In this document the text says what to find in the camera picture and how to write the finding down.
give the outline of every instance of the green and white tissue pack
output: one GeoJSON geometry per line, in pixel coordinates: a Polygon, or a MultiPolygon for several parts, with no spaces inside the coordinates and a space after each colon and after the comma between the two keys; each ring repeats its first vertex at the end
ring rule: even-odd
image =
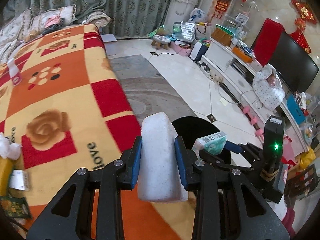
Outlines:
{"type": "Polygon", "coordinates": [[[199,158],[199,151],[204,149],[212,155],[218,155],[222,152],[227,142],[227,135],[220,131],[214,134],[210,134],[196,139],[193,144],[192,150],[199,158]]]}

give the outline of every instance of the white curtain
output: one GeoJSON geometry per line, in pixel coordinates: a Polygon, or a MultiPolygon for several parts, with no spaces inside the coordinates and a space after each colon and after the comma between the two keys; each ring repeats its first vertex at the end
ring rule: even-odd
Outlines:
{"type": "Polygon", "coordinates": [[[197,3],[198,0],[170,0],[164,25],[172,31],[174,22],[188,21],[190,13],[197,3]]]}

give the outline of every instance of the small stool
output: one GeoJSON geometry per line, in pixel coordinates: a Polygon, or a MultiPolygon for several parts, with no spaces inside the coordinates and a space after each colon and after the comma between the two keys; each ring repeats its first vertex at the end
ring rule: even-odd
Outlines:
{"type": "Polygon", "coordinates": [[[169,43],[170,43],[170,39],[164,36],[154,35],[151,46],[156,46],[156,49],[160,49],[161,45],[163,45],[164,49],[168,49],[169,43]]]}

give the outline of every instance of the orange tray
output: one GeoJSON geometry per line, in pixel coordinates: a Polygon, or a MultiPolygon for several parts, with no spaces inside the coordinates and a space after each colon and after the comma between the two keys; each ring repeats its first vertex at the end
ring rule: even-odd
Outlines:
{"type": "Polygon", "coordinates": [[[234,47],[232,49],[232,52],[237,55],[243,62],[245,63],[251,63],[253,59],[246,54],[244,54],[241,50],[239,50],[237,47],[234,47]]]}

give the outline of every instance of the blue gripper pad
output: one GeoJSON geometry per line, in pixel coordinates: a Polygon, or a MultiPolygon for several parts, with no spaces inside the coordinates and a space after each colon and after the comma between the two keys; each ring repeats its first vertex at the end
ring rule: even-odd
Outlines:
{"type": "Polygon", "coordinates": [[[243,153],[244,151],[240,145],[237,145],[230,141],[226,142],[226,144],[224,145],[224,149],[234,153],[243,153]]]}
{"type": "Polygon", "coordinates": [[[183,185],[184,189],[187,189],[188,183],[187,183],[187,172],[186,167],[183,162],[183,156],[182,151],[186,150],[186,147],[184,146],[184,143],[182,141],[182,137],[176,137],[174,140],[174,150],[176,152],[176,159],[179,169],[179,175],[181,184],[183,185]]]}
{"type": "Polygon", "coordinates": [[[131,182],[131,188],[134,189],[134,186],[138,182],[138,175],[139,175],[139,169],[140,169],[140,157],[141,157],[141,148],[142,148],[142,137],[137,136],[136,140],[134,141],[133,147],[131,149],[131,154],[134,154],[134,160],[132,165],[132,182],[131,182]]]}

